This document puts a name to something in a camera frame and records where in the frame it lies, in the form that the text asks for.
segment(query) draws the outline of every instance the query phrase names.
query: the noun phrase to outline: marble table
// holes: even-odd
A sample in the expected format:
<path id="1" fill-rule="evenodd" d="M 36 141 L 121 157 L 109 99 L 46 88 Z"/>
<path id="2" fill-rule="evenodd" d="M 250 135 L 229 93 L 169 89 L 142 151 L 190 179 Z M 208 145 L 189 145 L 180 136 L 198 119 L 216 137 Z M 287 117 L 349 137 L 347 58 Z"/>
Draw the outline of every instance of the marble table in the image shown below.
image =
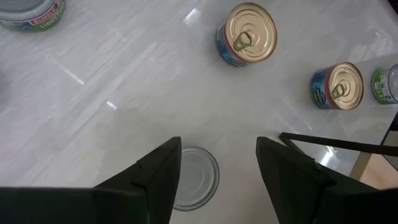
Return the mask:
<path id="1" fill-rule="evenodd" d="M 0 28 L 0 185 L 92 187 L 181 136 L 215 156 L 221 179 L 208 204 L 174 211 L 171 223 L 277 223 L 258 136 L 379 144 L 397 111 L 369 88 L 353 111 L 320 110 L 308 94 L 319 68 L 353 62 L 369 83 L 397 62 L 398 18 L 385 0 L 256 1 L 279 39 L 269 59 L 244 68 L 215 49 L 216 28 L 242 1 L 66 2 L 47 32 Z M 337 159 L 340 172 L 358 156 L 307 153 Z"/>

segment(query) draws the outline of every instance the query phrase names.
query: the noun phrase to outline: gold can lid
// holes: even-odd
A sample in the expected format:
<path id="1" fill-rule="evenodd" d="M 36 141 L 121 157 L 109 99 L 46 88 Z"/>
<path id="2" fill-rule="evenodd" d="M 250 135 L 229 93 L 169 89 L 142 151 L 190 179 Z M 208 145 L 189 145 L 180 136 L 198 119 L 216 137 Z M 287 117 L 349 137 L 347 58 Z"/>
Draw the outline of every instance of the gold can lid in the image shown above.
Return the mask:
<path id="1" fill-rule="evenodd" d="M 225 22 L 226 39 L 232 51 L 247 62 L 260 62 L 276 46 L 274 21 L 261 6 L 247 2 L 236 6 Z"/>
<path id="2" fill-rule="evenodd" d="M 339 108 L 356 108 L 361 103 L 364 93 L 361 72 L 352 63 L 336 65 L 330 73 L 329 92 Z"/>

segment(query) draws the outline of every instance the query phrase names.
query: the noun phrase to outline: can label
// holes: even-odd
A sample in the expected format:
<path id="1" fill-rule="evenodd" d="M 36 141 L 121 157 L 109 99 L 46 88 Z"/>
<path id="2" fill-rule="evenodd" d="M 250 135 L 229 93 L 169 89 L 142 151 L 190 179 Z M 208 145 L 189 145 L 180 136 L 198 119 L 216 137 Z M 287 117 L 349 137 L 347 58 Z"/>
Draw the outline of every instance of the can label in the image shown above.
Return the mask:
<path id="1" fill-rule="evenodd" d="M 54 26 L 65 11 L 65 1 L 55 0 L 50 8 L 42 15 L 28 21 L 0 21 L 4 26 L 11 29 L 29 30 L 32 32 L 40 32 Z"/>
<path id="2" fill-rule="evenodd" d="M 225 31 L 224 31 L 224 24 L 221 25 L 217 29 L 216 33 L 216 44 L 217 44 L 217 49 L 218 52 L 220 53 L 221 57 L 230 65 L 236 66 L 236 67 L 242 67 L 247 65 L 246 62 L 242 61 L 239 59 L 235 54 L 232 52 L 232 50 L 229 48 L 227 42 L 226 42 L 226 37 L 225 37 Z"/>
<path id="3" fill-rule="evenodd" d="M 315 105 L 321 109 L 338 109 L 329 94 L 329 76 L 333 67 L 320 69 L 312 77 L 310 94 Z"/>
<path id="4" fill-rule="evenodd" d="M 377 69 L 372 77 L 373 96 L 381 104 L 398 103 L 391 94 L 388 77 L 389 69 Z"/>

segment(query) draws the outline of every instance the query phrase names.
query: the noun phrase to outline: metal lid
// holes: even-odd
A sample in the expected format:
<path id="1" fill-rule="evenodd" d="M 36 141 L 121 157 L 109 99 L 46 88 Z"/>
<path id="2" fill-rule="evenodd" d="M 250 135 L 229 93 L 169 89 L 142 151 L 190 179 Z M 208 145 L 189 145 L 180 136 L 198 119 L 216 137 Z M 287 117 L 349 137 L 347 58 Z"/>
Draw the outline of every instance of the metal lid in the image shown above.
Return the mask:
<path id="1" fill-rule="evenodd" d="M 393 65 L 389 71 L 388 85 L 392 97 L 398 102 L 398 64 Z"/>
<path id="2" fill-rule="evenodd" d="M 55 0 L 0 0 L 0 20 L 24 21 L 43 14 Z"/>
<path id="3" fill-rule="evenodd" d="M 330 73 L 329 92 L 336 105 L 343 110 L 352 110 L 361 103 L 364 84 L 355 65 L 345 62 L 334 67 Z"/>
<path id="4" fill-rule="evenodd" d="M 247 62 L 260 62 L 276 46 L 277 32 L 269 13 L 254 3 L 236 6 L 225 22 L 226 39 L 232 51 Z"/>
<path id="5" fill-rule="evenodd" d="M 216 192 L 219 178 L 217 162 L 208 151 L 195 146 L 186 147 L 182 150 L 174 208 L 188 211 L 206 204 Z"/>

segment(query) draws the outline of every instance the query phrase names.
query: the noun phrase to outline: blue can label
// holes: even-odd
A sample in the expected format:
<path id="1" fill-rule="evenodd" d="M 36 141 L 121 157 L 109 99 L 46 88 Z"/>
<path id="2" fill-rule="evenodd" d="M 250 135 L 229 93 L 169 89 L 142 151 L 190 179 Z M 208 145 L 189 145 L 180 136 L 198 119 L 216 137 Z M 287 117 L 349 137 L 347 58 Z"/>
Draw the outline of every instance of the blue can label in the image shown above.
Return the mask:
<path id="1" fill-rule="evenodd" d="M 310 93 L 315 105 L 321 109 L 337 108 L 331 102 L 328 91 L 328 79 L 331 68 L 324 68 L 315 72 L 311 80 Z"/>
<path id="2" fill-rule="evenodd" d="M 220 26 L 217 29 L 216 33 L 216 44 L 217 49 L 222 58 L 230 65 L 242 67 L 247 65 L 246 62 L 242 61 L 241 59 L 237 58 L 237 56 L 232 53 L 229 49 L 228 44 L 226 43 L 225 39 L 225 32 L 224 32 L 224 25 Z"/>

